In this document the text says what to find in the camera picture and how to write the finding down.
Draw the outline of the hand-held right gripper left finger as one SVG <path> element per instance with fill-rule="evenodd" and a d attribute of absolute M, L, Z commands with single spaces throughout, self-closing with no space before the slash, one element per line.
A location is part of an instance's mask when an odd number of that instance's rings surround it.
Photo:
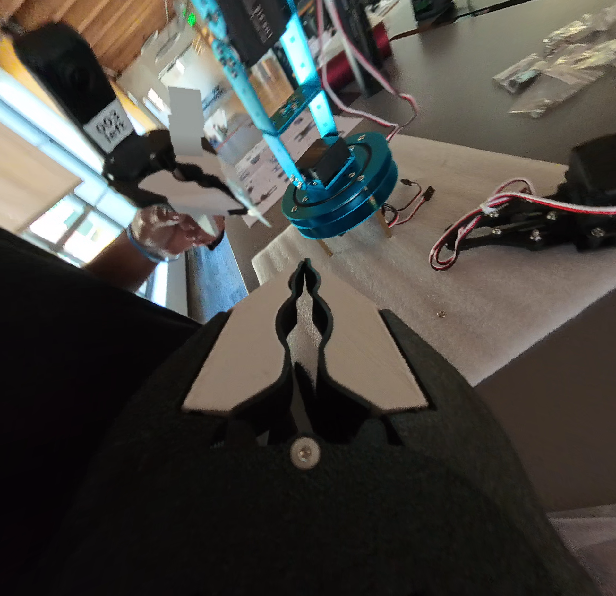
<path fill-rule="evenodd" d="M 241 300 L 210 349 L 182 408 L 206 415 L 284 415 L 293 393 L 287 337 L 297 324 L 305 263 L 287 266 Z"/>

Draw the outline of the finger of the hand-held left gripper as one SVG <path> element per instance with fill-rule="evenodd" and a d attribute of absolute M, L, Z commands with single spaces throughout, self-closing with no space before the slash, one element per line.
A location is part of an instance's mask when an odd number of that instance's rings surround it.
<path fill-rule="evenodd" d="M 161 170 L 137 184 L 140 191 L 163 197 L 175 210 L 183 213 L 211 215 L 247 215 L 242 202 L 219 186 L 180 181 L 171 172 Z"/>
<path fill-rule="evenodd" d="M 219 158 L 209 141 L 201 141 L 199 155 L 175 154 L 173 174 L 181 181 L 192 181 L 205 189 L 217 189 L 230 196 L 227 165 Z"/>

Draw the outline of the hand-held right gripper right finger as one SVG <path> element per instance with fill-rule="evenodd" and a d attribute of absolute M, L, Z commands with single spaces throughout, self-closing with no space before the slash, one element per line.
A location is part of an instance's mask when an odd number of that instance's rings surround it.
<path fill-rule="evenodd" d="M 373 414 L 400 414 L 429 407 L 412 369 L 376 304 L 330 271 L 304 261 L 319 330 L 318 374 L 338 396 Z"/>

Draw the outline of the clear bag of silver screws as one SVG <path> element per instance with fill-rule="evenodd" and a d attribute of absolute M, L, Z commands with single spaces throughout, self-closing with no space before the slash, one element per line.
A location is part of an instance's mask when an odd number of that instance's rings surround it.
<path fill-rule="evenodd" d="M 271 228 L 271 223 L 266 220 L 266 218 L 262 215 L 256 204 L 252 201 L 248 190 L 246 189 L 242 182 L 242 179 L 240 178 L 239 172 L 232 164 L 229 164 L 220 155 L 217 155 L 217 158 L 220 164 L 221 172 L 224 177 L 224 182 L 231 191 L 235 200 L 243 205 L 243 207 L 247 211 L 247 215 L 254 218 L 255 220 L 258 220 L 266 227 Z"/>

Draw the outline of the blue toy robot arm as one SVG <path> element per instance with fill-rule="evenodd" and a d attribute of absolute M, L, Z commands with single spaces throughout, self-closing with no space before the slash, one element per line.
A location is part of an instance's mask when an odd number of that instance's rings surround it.
<path fill-rule="evenodd" d="M 392 131 L 343 137 L 319 76 L 294 0 L 189 0 L 212 36 L 211 50 L 254 126 L 289 180 L 281 210 L 304 238 L 342 236 L 377 213 L 393 192 L 398 168 Z M 248 69 L 279 44 L 296 90 L 271 115 Z"/>

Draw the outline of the black toy claw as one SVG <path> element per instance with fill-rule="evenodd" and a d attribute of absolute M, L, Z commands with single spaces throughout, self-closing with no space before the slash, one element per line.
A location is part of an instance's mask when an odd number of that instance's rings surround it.
<path fill-rule="evenodd" d="M 524 178 L 499 186 L 444 231 L 429 262 L 442 271 L 460 252 L 482 246 L 535 252 L 563 244 L 580 252 L 615 246 L 615 134 L 574 147 L 551 195 L 539 195 Z"/>

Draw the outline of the grey desk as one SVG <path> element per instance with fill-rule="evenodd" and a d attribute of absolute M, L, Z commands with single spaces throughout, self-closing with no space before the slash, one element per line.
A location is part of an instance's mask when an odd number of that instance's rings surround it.
<path fill-rule="evenodd" d="M 615 0 L 538 0 L 392 43 L 396 85 L 421 113 L 411 137 L 564 165 L 570 150 L 615 132 L 608 75 L 538 120 L 507 113 L 492 78 L 558 27 Z M 242 220 L 228 229 L 248 290 L 252 259 L 290 227 Z M 615 503 L 615 290 L 475 386 L 500 421 L 549 510 Z"/>

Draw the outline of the person's left hand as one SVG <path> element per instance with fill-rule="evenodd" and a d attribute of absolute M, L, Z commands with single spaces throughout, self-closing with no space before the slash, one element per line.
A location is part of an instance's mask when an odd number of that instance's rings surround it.
<path fill-rule="evenodd" d="M 190 215 L 168 205 L 140 209 L 132 222 L 136 239 L 144 246 L 171 253 L 184 253 L 197 246 L 214 250 L 225 235 L 225 219 L 214 216 L 214 234 L 207 233 Z"/>

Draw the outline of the blue wristband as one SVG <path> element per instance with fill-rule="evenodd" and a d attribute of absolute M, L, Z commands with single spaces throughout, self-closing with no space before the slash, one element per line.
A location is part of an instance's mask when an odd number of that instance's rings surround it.
<path fill-rule="evenodd" d="M 168 263 L 178 260 L 182 256 L 182 253 L 171 253 L 167 250 L 155 250 L 152 247 L 144 246 L 136 239 L 131 224 L 126 229 L 126 236 L 131 245 L 150 262 L 156 264 Z"/>

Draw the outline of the printed instruction manual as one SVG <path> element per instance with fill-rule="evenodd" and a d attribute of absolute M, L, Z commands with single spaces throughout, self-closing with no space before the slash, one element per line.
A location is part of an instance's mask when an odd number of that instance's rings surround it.
<path fill-rule="evenodd" d="M 264 216 L 281 200 L 289 185 L 289 177 L 266 141 L 257 140 L 258 133 L 254 125 L 246 125 L 237 130 L 219 150 L 227 152 L 225 161 L 234 163 L 235 171 L 253 204 Z M 312 114 L 306 109 L 281 139 L 292 158 L 297 160 L 319 137 Z"/>

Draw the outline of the large window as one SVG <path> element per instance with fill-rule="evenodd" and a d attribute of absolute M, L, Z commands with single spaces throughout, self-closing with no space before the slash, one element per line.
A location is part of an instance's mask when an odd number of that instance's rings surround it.
<path fill-rule="evenodd" d="M 1 227 L 85 266 L 137 210 L 101 171 L 98 153 L 32 76 L 1 63 Z"/>

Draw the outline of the white foam sheet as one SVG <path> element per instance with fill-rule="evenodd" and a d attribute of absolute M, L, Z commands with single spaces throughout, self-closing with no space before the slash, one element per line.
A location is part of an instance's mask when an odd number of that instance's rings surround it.
<path fill-rule="evenodd" d="M 435 189 L 412 221 L 391 238 L 377 222 L 366 221 L 328 240 L 332 257 L 290 226 L 252 259 L 259 284 L 310 258 L 319 271 L 332 272 L 393 311 L 471 384 L 615 290 L 613 249 L 486 246 L 461 253 L 449 270 L 434 271 L 428 254 L 444 229 L 498 185 L 524 177 L 550 194 L 566 167 L 409 136 L 396 137 L 390 148 L 402 177 Z M 440 310 L 447 315 L 437 317 Z"/>

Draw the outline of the pile of small screw bags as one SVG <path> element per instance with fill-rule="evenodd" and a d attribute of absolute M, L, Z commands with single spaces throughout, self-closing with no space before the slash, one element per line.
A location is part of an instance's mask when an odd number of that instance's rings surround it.
<path fill-rule="evenodd" d="M 615 73 L 615 5 L 552 31 L 531 53 L 493 77 L 513 97 L 509 115 L 538 119 Z"/>

